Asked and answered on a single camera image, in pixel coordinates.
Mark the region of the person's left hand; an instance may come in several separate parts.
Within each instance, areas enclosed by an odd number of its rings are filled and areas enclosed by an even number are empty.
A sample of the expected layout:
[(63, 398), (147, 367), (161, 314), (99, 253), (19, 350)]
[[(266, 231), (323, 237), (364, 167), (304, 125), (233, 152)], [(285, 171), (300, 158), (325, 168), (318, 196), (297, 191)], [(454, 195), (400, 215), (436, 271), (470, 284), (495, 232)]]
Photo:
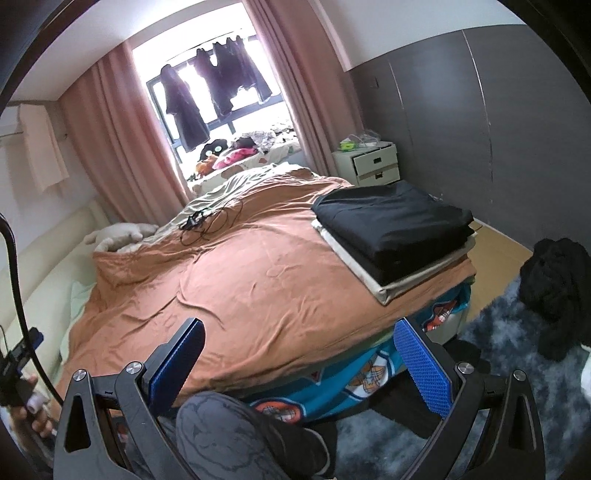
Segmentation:
[(25, 431), (28, 426), (41, 438), (50, 438), (54, 432), (52, 419), (46, 408), (41, 406), (42, 397), (36, 391), (38, 378), (36, 375), (24, 376), (24, 379), (33, 389), (33, 396), (23, 407), (17, 406), (10, 409), (11, 426), (15, 432)]

